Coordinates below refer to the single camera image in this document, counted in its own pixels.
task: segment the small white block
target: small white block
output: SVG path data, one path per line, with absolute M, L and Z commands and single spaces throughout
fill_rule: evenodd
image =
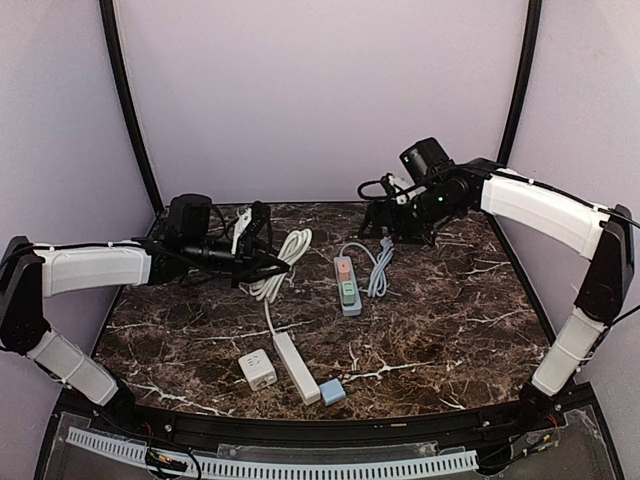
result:
M 238 359 L 238 363 L 247 382 L 249 382 L 251 390 L 254 392 L 261 388 L 268 387 L 278 380 L 276 369 L 273 368 L 267 352 L 262 349 L 241 357 Z

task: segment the curved black pole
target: curved black pole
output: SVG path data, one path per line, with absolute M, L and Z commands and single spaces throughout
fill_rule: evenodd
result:
M 527 93 L 527 85 L 529 84 L 533 53 L 536 49 L 541 11 L 542 0 L 529 0 L 524 38 L 522 39 L 522 51 L 520 52 L 520 63 L 518 64 L 518 74 L 516 75 L 516 83 L 513 87 L 513 96 L 511 97 L 511 106 L 509 107 L 507 123 L 504 127 L 500 151 L 498 152 L 497 161 L 502 165 L 507 165 L 509 162 L 513 142 L 516 138 L 524 97 Z
M 116 23 L 113 0 L 100 0 L 100 11 L 102 13 L 102 25 L 104 26 L 104 35 L 107 40 L 109 58 L 111 59 L 113 78 L 116 83 L 116 89 L 118 90 L 118 97 L 120 97 L 122 114 L 124 115 L 124 121 L 127 124 L 129 139 L 131 140 L 131 146 L 133 147 L 138 168 L 142 175 L 142 181 L 144 182 L 147 195 L 151 201 L 151 206 L 157 215 L 164 210 L 164 205 L 162 203 L 162 197 L 160 197 L 158 184 L 153 176 L 149 156 L 147 155 L 147 150 L 144 146 L 144 141 L 142 140 L 138 117 L 133 106 L 131 90 L 129 89 L 124 59 L 122 57 L 120 37 L 118 36 L 118 25 Z

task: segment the white cable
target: white cable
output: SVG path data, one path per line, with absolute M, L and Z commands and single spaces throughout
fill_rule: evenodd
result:
M 280 253 L 278 253 L 278 258 L 288 263 L 290 267 L 293 267 L 293 265 L 300 260 L 300 258 L 309 249 L 312 238 L 313 232 L 308 228 L 304 230 L 294 230 L 287 236 L 286 240 L 282 244 Z M 276 332 L 273 328 L 273 324 L 271 323 L 269 304 L 273 303 L 278 296 L 278 292 L 280 291 L 280 287 L 282 286 L 285 276 L 286 273 L 281 273 L 280 275 L 274 275 L 264 280 L 259 280 L 249 286 L 249 293 L 252 297 L 255 297 L 258 301 L 264 300 L 264 313 L 267 317 L 269 330 L 271 330 L 271 333 L 274 335 Z
M 344 255 L 344 251 L 347 247 L 361 248 L 367 255 L 369 255 L 369 258 L 373 262 L 373 270 L 371 271 L 369 287 L 367 288 L 367 296 L 369 296 L 369 298 L 384 297 L 387 293 L 387 287 L 389 286 L 385 268 L 387 268 L 387 265 L 389 265 L 393 258 L 393 242 L 390 238 L 385 237 L 380 240 L 380 245 L 382 246 L 382 251 L 378 254 L 377 258 L 373 256 L 367 247 L 358 242 L 346 243 L 340 249 L 341 257 Z

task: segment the blue cube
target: blue cube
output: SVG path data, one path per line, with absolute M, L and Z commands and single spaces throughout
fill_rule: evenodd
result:
M 340 380 L 334 378 L 326 383 L 320 385 L 320 394 L 322 395 L 322 401 L 328 407 L 334 403 L 342 400 L 347 396 L 347 393 L 342 388 Z

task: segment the brown marble surface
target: brown marble surface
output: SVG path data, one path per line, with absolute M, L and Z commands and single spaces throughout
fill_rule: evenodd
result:
M 225 208 L 227 218 L 235 207 Z M 435 248 L 396 245 L 389 292 L 344 317 L 333 258 L 353 240 L 362 204 L 275 205 L 276 245 L 311 228 L 311 249 L 271 306 L 320 384 L 339 378 L 347 398 L 304 406 L 271 341 L 262 303 L 227 281 L 126 288 L 96 358 L 119 373 L 143 405 L 270 419 L 363 419 L 439 413 L 501 403 L 548 348 L 524 290 L 482 215 L 452 222 Z M 377 254 L 378 241 L 364 242 Z M 371 262 L 349 249 L 359 286 Z M 259 392 L 238 358 L 263 348 L 278 381 Z

